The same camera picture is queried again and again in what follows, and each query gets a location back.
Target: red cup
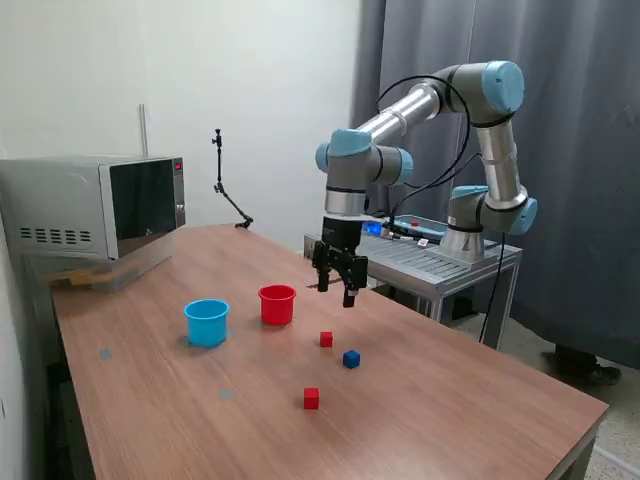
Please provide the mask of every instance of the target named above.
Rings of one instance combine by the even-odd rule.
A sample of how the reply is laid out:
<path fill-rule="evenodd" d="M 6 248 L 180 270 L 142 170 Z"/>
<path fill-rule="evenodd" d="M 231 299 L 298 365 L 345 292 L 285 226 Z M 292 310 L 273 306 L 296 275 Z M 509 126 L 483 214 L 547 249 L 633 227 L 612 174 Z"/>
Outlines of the red cup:
<path fill-rule="evenodd" d="M 258 292 L 261 299 L 262 323 L 287 325 L 293 320 L 293 300 L 296 291 L 288 285 L 269 285 Z"/>

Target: microwave oven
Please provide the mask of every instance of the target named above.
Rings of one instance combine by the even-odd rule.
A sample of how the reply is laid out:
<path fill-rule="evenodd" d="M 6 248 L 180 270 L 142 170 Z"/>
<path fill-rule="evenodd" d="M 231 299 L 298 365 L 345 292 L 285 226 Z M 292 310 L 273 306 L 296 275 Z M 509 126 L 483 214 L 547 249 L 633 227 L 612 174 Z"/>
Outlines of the microwave oven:
<path fill-rule="evenodd" d="M 116 261 L 185 223 L 179 157 L 0 160 L 9 245 L 23 254 Z"/>

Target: blue cube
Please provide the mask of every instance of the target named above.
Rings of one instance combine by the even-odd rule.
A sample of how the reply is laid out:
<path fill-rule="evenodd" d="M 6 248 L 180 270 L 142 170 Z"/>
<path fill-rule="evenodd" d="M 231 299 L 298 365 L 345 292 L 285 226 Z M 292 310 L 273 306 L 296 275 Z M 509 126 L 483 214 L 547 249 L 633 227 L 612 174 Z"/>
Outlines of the blue cube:
<path fill-rule="evenodd" d="M 347 368 L 356 368 L 360 365 L 360 354 L 355 350 L 349 350 L 342 356 L 342 363 Z"/>

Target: small cube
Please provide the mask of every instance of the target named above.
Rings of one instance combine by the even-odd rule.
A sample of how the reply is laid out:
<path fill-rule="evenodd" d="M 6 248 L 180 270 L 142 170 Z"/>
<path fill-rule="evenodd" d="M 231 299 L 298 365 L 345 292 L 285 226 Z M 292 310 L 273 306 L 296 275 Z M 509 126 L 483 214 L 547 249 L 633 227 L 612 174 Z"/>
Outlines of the small cube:
<path fill-rule="evenodd" d="M 320 332 L 320 346 L 321 347 L 333 347 L 333 333 Z"/>
<path fill-rule="evenodd" d="M 342 356 L 342 363 L 347 368 L 356 368 L 360 365 L 360 354 L 355 350 L 349 350 Z"/>
<path fill-rule="evenodd" d="M 317 410 L 320 405 L 320 390 L 317 388 L 304 389 L 304 409 Z"/>

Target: cable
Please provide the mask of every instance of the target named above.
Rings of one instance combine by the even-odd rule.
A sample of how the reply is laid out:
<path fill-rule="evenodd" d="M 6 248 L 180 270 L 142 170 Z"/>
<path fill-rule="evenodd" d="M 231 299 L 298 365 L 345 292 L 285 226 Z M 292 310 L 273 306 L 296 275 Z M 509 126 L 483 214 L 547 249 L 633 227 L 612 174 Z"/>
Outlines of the cable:
<path fill-rule="evenodd" d="M 453 93 L 455 93 L 456 96 L 458 97 L 458 99 L 460 100 L 460 103 L 462 104 L 462 107 L 464 108 L 464 113 L 465 113 L 465 117 L 466 117 L 466 128 L 465 128 L 465 132 L 464 132 L 464 140 L 462 141 L 462 145 L 460 146 L 460 150 L 458 151 L 458 155 L 456 156 L 456 159 L 453 161 L 453 163 L 449 166 L 449 168 L 447 168 L 444 172 L 442 172 L 440 174 L 440 176 L 433 181 L 433 183 L 434 183 L 434 182 L 437 182 L 437 181 L 441 180 L 445 175 L 447 175 L 451 170 L 453 170 L 455 168 L 455 166 L 458 164 L 458 162 L 460 162 L 460 159 L 462 158 L 462 155 L 464 154 L 465 150 L 467 149 L 467 144 L 469 143 L 469 135 L 470 135 L 470 132 L 471 132 L 471 114 L 469 113 L 469 107 L 467 106 L 467 102 L 465 102 L 464 98 L 462 97 L 462 95 L 460 94 L 458 89 L 456 89 L 453 85 L 451 85 L 450 82 L 448 82 L 448 81 L 446 81 L 446 80 L 444 80 L 444 79 L 442 79 L 440 77 L 436 77 L 435 75 L 411 75 L 409 77 L 401 78 L 397 82 L 394 82 L 390 86 L 388 86 L 380 94 L 380 96 L 378 97 L 378 101 L 376 102 L 376 105 L 378 106 L 378 111 L 380 111 L 380 101 L 392 89 L 394 89 L 395 87 L 397 87 L 398 85 L 400 85 L 400 84 L 402 84 L 404 82 L 408 82 L 408 81 L 411 81 L 411 80 L 425 79 L 425 78 L 429 79 L 429 80 L 438 81 L 438 82 L 444 84 L 447 88 L 451 89 L 451 91 Z M 426 185 L 423 185 L 421 187 L 416 187 L 416 186 L 413 186 L 413 185 L 410 185 L 410 184 L 407 184 L 407 185 L 409 185 L 410 187 L 413 187 L 413 188 L 418 188 L 418 189 L 426 187 Z M 411 192 L 408 196 L 413 196 L 416 192 L 417 192 L 417 190 L 415 192 Z M 398 205 L 396 205 L 396 207 L 398 207 L 400 204 L 402 204 L 407 197 L 401 199 L 400 202 L 398 203 Z"/>
<path fill-rule="evenodd" d="M 433 183 L 432 185 L 430 184 L 429 188 L 436 188 L 439 187 L 441 185 L 444 185 L 445 183 L 449 182 L 450 180 L 453 180 L 453 178 L 458 175 L 462 170 L 464 170 L 465 168 L 467 168 L 467 166 L 471 163 L 471 161 L 474 158 L 481 158 L 482 154 L 480 152 L 476 152 L 473 155 L 471 155 L 469 158 L 467 158 L 467 160 L 464 162 L 464 165 L 462 165 L 460 168 L 456 169 L 451 175 L 449 175 L 447 178 L 443 178 L 442 180 L 440 180 L 439 182 Z"/>
<path fill-rule="evenodd" d="M 493 281 L 493 290 L 491 290 L 491 296 L 489 297 L 489 305 L 487 305 L 487 314 L 484 316 L 484 321 L 482 322 L 482 330 L 480 330 L 480 337 L 478 338 L 478 342 L 482 343 L 482 337 L 484 337 L 484 329 L 487 327 L 487 319 L 489 318 L 489 313 L 491 312 L 491 305 L 493 305 L 493 298 L 496 296 L 496 289 L 498 288 L 498 280 L 500 279 L 500 271 L 502 270 L 502 259 L 504 258 L 504 244 L 506 241 L 507 235 L 505 233 L 502 234 L 502 246 L 500 247 L 500 260 L 498 260 L 498 272 L 496 273 L 496 279 Z"/>
<path fill-rule="evenodd" d="M 229 203 L 236 209 L 236 212 L 240 214 L 240 216 L 244 219 L 244 222 L 236 223 L 235 227 L 239 228 L 249 228 L 249 226 L 253 223 L 253 218 L 244 213 L 242 209 L 231 200 L 229 194 L 224 190 L 224 185 L 222 185 L 222 135 L 220 135 L 220 129 L 216 128 L 216 138 L 211 140 L 211 143 L 218 147 L 218 182 L 213 186 L 213 189 L 216 193 L 221 193 L 224 198 L 226 198 Z"/>

